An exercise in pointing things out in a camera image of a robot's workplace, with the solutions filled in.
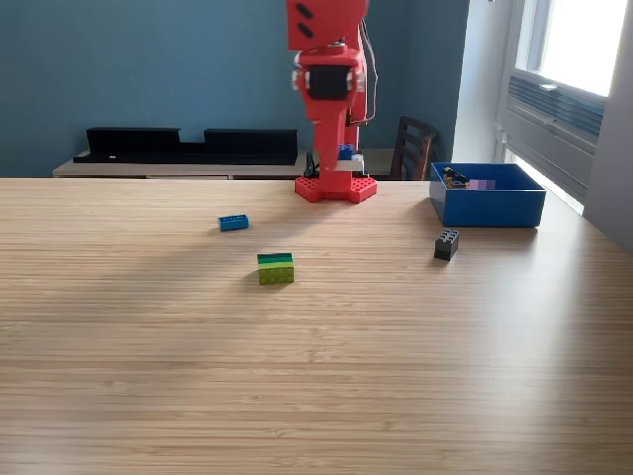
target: wooden chair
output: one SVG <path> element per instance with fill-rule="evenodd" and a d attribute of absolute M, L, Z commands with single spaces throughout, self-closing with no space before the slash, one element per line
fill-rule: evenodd
<path fill-rule="evenodd" d="M 427 124 L 411 117 L 401 117 L 390 179 L 403 180 L 403 166 L 406 166 L 407 158 L 415 168 L 411 174 L 412 181 L 425 180 L 433 143 L 437 136 L 437 131 Z"/>

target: sunlight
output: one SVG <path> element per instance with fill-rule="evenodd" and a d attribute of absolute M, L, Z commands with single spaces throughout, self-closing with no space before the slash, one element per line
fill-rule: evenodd
<path fill-rule="evenodd" d="M 540 73 L 608 96 L 627 0 L 552 0 Z"/>

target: black tray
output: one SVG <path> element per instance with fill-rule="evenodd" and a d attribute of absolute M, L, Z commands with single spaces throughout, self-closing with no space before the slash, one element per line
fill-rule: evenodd
<path fill-rule="evenodd" d="M 88 129 L 90 153 L 75 163 L 288 165 L 297 161 L 297 131 L 208 129 L 205 141 L 180 142 L 180 129 Z"/>

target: blue plastic bin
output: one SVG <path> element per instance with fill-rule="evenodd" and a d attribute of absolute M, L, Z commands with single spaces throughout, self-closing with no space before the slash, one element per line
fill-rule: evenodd
<path fill-rule="evenodd" d="M 495 190 L 449 190 L 443 169 L 469 180 L 494 180 Z M 545 189 L 520 166 L 501 163 L 433 163 L 431 201 L 445 227 L 536 228 L 541 224 Z"/>

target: green lego brick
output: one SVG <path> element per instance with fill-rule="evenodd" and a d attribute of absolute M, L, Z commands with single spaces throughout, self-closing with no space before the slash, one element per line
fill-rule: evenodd
<path fill-rule="evenodd" d="M 294 281 L 294 267 L 259 269 L 259 283 L 261 285 L 292 284 Z"/>
<path fill-rule="evenodd" d="M 293 262 L 293 258 L 291 257 L 262 257 L 257 258 L 257 262 L 260 264 L 272 264 L 277 262 Z"/>
<path fill-rule="evenodd" d="M 272 260 L 274 262 L 279 262 L 281 259 L 290 259 L 292 261 L 293 254 L 284 253 L 284 254 L 257 254 L 257 262 L 261 262 L 263 260 Z"/>
<path fill-rule="evenodd" d="M 269 264 L 258 264 L 259 269 L 292 269 L 292 262 L 271 262 Z"/>

